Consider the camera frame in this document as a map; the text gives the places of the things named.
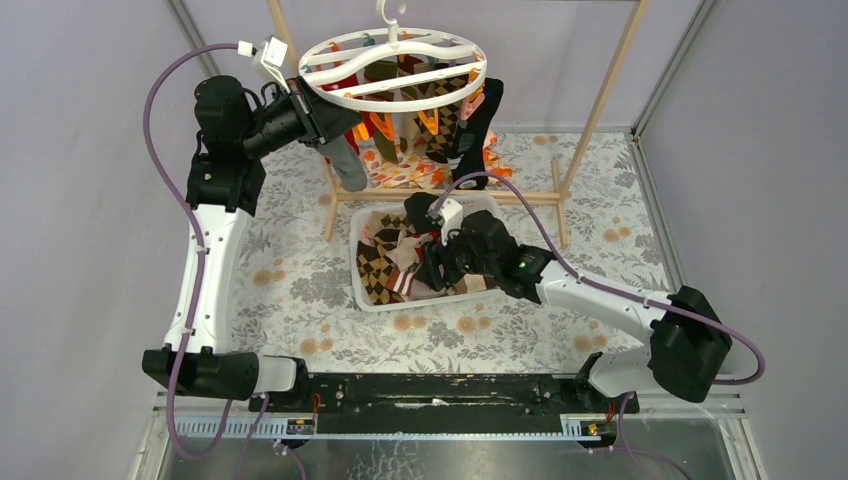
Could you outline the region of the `grey sock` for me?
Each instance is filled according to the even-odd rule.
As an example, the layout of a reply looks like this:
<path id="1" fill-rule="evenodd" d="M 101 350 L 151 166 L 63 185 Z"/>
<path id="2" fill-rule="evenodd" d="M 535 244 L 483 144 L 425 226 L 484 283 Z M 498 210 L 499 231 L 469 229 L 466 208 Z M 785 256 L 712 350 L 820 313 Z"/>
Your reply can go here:
<path id="1" fill-rule="evenodd" d="M 344 136 L 319 145 L 316 150 L 330 161 L 345 191 L 360 192 L 368 187 L 368 175 L 359 154 Z"/>

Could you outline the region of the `white laundry basket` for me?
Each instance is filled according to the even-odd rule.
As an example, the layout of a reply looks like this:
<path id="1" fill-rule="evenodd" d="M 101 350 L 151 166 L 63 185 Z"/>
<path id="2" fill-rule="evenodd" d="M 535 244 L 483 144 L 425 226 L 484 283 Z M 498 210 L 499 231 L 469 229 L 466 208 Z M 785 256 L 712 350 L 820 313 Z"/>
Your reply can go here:
<path id="1" fill-rule="evenodd" d="M 492 213 L 494 217 L 498 219 L 501 219 L 503 217 L 502 209 L 496 199 L 486 192 L 472 191 L 468 194 L 452 196 L 451 199 L 456 200 L 463 206 L 464 213 L 466 215 L 479 210 L 488 210 Z M 403 203 L 400 201 L 388 203 L 377 202 L 376 204 L 368 205 L 366 207 L 362 207 L 356 210 L 351 216 L 349 231 L 349 259 L 351 268 L 351 282 L 355 303 L 362 311 L 369 313 L 380 313 L 397 311 L 401 309 L 423 308 L 436 305 L 457 303 L 460 301 L 480 301 L 488 297 L 497 297 L 502 294 L 502 292 L 498 289 L 489 289 L 474 293 L 445 295 L 437 298 L 416 301 L 392 303 L 385 305 L 374 304 L 368 296 L 365 290 L 365 286 L 361 281 L 361 277 L 359 276 L 356 255 L 357 246 L 360 241 L 360 235 L 364 231 L 364 228 L 368 223 L 368 220 L 370 219 L 372 213 L 403 215 L 405 213 L 405 208 L 403 206 Z"/>

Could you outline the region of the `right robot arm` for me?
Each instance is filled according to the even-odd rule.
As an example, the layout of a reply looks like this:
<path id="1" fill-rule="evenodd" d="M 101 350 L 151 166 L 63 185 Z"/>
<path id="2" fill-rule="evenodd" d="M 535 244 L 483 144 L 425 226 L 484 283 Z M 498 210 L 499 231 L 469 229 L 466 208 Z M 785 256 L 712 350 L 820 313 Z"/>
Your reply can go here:
<path id="1" fill-rule="evenodd" d="M 586 360 L 573 386 L 583 410 L 597 412 L 612 398 L 652 388 L 691 403 L 706 399 L 732 341 L 691 319 L 693 313 L 715 317 L 701 292 L 682 287 L 673 294 L 645 293 L 596 275 L 571 273 L 554 251 L 518 244 L 504 223 L 485 210 L 446 219 L 415 214 L 412 222 L 439 233 L 423 248 L 424 282 L 447 288 L 466 275 L 481 275 L 510 297 L 573 310 L 641 342 L 637 349 Z"/>

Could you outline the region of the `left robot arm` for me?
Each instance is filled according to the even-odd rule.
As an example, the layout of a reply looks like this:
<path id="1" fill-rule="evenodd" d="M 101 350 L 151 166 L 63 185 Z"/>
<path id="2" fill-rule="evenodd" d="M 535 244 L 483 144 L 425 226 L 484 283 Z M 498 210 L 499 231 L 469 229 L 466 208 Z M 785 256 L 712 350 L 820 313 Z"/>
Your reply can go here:
<path id="1" fill-rule="evenodd" d="M 268 104 L 234 77 L 194 91 L 199 125 L 185 195 L 189 248 L 183 284 L 162 347 L 144 352 L 143 372 L 174 394 L 247 400 L 265 393 L 288 411 L 309 401 L 302 359 L 237 352 L 230 345 L 233 278 L 265 180 L 263 157 L 291 143 L 343 140 L 360 113 L 327 101 L 296 77 Z"/>

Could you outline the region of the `floral table cloth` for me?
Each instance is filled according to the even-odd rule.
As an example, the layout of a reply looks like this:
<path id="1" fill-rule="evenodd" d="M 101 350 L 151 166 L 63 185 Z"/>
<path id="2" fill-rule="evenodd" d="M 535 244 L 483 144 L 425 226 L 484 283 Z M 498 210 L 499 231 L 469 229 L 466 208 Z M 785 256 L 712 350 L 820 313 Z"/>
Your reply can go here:
<path id="1" fill-rule="evenodd" d="M 565 199 L 568 261 L 615 281 L 670 291 L 632 141 L 593 136 Z M 502 294 L 371 313 L 355 302 L 349 233 L 356 202 L 331 204 L 316 154 L 294 145 L 267 177 L 235 279 L 232 346 L 303 358 L 327 372 L 574 372 L 594 352 L 637 341 L 587 316 Z"/>

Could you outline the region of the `hanging brown argyle sock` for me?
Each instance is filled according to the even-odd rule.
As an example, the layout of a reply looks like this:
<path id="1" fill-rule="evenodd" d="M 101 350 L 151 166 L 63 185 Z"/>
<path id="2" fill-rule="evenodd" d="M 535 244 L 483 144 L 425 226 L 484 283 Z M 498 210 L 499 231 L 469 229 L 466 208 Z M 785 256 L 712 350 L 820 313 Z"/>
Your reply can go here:
<path id="1" fill-rule="evenodd" d="M 467 75 L 454 76 L 446 79 L 431 81 L 419 88 L 422 98 L 440 97 L 464 88 L 468 83 Z M 459 122 L 460 109 L 463 100 L 440 106 L 436 109 L 437 130 L 433 134 L 430 129 L 417 120 L 419 131 L 426 141 L 425 155 L 432 161 L 446 164 L 446 154 L 452 148 L 456 137 L 456 127 Z"/>

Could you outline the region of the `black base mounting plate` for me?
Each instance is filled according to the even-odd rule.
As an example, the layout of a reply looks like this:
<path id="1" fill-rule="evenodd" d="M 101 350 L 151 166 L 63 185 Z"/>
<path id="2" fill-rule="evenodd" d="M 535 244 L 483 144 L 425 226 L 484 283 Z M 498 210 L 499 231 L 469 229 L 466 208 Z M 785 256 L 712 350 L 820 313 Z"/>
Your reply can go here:
<path id="1" fill-rule="evenodd" d="M 625 396 L 551 374 L 313 373 L 273 393 L 270 413 L 303 414 L 321 434 L 534 435 L 563 430 L 564 415 L 605 422 Z"/>

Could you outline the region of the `brown argyle sock in basket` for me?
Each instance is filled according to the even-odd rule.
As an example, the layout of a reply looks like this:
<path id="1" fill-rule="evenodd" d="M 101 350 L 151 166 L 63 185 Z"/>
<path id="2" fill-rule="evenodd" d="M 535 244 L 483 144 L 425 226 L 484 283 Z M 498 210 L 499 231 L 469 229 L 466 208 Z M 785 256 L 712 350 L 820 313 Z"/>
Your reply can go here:
<path id="1" fill-rule="evenodd" d="M 415 230 L 405 214 L 372 213 L 357 246 L 357 267 L 371 301 L 376 305 L 400 303 L 401 294 L 389 288 L 390 275 L 397 264 L 389 253 L 400 240 Z"/>

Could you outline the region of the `hanging green striped sock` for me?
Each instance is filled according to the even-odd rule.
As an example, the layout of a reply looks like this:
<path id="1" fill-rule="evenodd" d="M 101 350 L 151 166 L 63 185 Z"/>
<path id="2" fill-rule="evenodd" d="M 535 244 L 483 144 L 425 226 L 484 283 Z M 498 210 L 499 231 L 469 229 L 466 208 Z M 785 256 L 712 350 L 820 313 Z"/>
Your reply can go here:
<path id="1" fill-rule="evenodd" d="M 363 79 L 366 83 L 376 83 L 397 77 L 397 62 L 395 60 L 379 60 L 365 67 Z M 367 112 L 366 127 L 372 134 L 375 147 L 384 162 L 397 164 L 398 157 L 395 146 L 394 123 L 388 113 Z"/>

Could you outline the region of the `white round clip hanger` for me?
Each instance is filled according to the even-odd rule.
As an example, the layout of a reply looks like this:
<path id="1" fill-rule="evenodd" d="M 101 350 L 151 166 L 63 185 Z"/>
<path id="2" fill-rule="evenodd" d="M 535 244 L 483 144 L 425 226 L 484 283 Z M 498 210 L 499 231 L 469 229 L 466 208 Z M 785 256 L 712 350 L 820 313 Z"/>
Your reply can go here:
<path id="1" fill-rule="evenodd" d="M 373 113 L 431 112 L 482 92 L 488 58 L 473 41 L 400 25 L 406 3 L 378 1 L 382 25 L 325 40 L 300 58 L 299 78 L 320 97 Z"/>

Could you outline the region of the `wooden drying rack frame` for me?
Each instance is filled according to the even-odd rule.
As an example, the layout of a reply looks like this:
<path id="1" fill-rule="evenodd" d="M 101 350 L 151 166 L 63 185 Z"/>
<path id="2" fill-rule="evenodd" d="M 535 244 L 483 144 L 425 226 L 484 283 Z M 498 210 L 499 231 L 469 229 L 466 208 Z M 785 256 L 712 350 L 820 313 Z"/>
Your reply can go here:
<path id="1" fill-rule="evenodd" d="M 626 56 L 629 53 L 633 39 L 645 14 L 646 8 L 647 4 L 644 1 L 635 1 L 632 4 L 630 14 L 625 22 L 625 26 L 616 49 L 611 56 L 604 78 L 600 83 L 593 106 L 587 116 L 584 127 L 580 131 L 580 139 L 575 147 L 574 154 L 568 168 L 565 171 L 561 171 L 559 169 L 558 162 L 553 161 L 551 163 L 551 173 L 553 178 L 552 190 L 531 192 L 525 196 L 526 202 L 531 205 L 555 207 L 557 211 L 558 229 L 562 246 L 568 246 L 569 244 L 569 232 L 566 223 L 566 197 L 571 190 L 579 166 L 582 164 L 585 153 L 591 142 L 591 138 L 597 130 L 597 124 L 600 121 L 604 109 L 610 99 Z M 287 58 L 283 66 L 283 74 L 287 81 L 288 79 L 299 76 L 297 67 L 299 60 L 303 55 L 297 55 L 291 45 L 291 35 L 281 3 L 278 1 L 271 1 L 268 4 L 268 9 L 276 28 L 276 32 L 273 35 L 288 44 Z M 463 114 L 469 113 L 471 107 L 475 106 L 477 97 L 473 100 L 463 101 L 463 108 L 461 111 Z M 413 113 L 415 113 L 430 129 L 434 129 L 436 127 L 436 118 L 434 116 L 428 116 L 426 111 Z"/>

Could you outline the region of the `orange patterned cloth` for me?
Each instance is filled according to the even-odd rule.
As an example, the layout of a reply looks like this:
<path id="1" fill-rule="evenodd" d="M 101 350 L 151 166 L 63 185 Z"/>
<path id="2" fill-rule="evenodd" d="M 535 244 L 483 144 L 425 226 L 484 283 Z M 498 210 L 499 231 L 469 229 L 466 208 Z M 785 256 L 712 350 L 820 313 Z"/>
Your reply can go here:
<path id="1" fill-rule="evenodd" d="M 501 137 L 492 130 L 487 132 L 483 148 L 483 164 L 486 171 L 511 180 L 514 169 L 495 151 L 500 140 Z M 452 170 L 448 164 L 437 163 L 427 157 L 420 149 L 420 142 L 417 147 L 418 150 L 412 153 L 401 153 L 400 147 L 397 146 L 397 162 L 391 163 L 381 156 L 375 146 L 360 145 L 360 157 L 373 187 L 436 189 L 453 181 Z"/>

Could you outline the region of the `hanging black lettered sock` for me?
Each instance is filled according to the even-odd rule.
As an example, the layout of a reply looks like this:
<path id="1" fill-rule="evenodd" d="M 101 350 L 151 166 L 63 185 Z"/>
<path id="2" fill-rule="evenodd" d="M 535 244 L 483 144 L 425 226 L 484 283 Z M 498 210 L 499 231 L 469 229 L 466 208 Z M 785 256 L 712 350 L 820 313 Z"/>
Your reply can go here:
<path id="1" fill-rule="evenodd" d="M 504 82 L 490 77 L 483 88 L 483 102 L 458 130 L 450 160 L 452 181 L 485 170 L 483 150 L 491 122 L 504 95 Z"/>

